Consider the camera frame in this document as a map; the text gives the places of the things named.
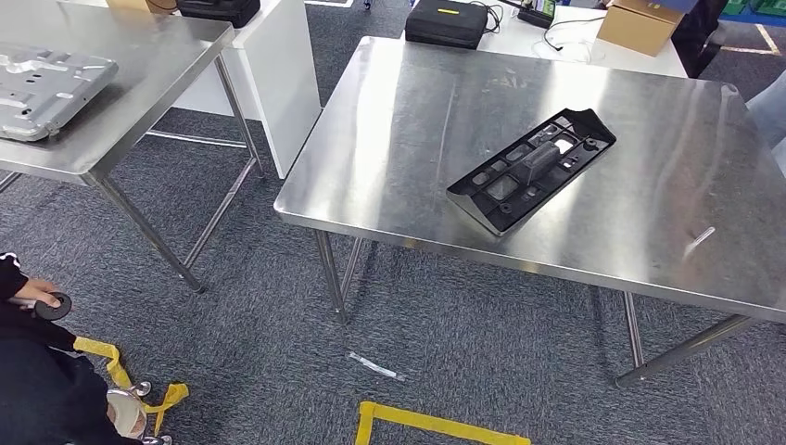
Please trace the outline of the person's right hand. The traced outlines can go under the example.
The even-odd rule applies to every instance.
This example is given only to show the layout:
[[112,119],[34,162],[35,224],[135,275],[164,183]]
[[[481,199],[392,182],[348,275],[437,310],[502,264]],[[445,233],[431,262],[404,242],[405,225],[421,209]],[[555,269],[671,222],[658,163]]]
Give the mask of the person's right hand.
[[28,279],[22,288],[16,292],[11,301],[23,306],[33,307],[36,302],[42,302],[48,307],[59,308],[60,300],[54,295],[56,288],[52,283]]

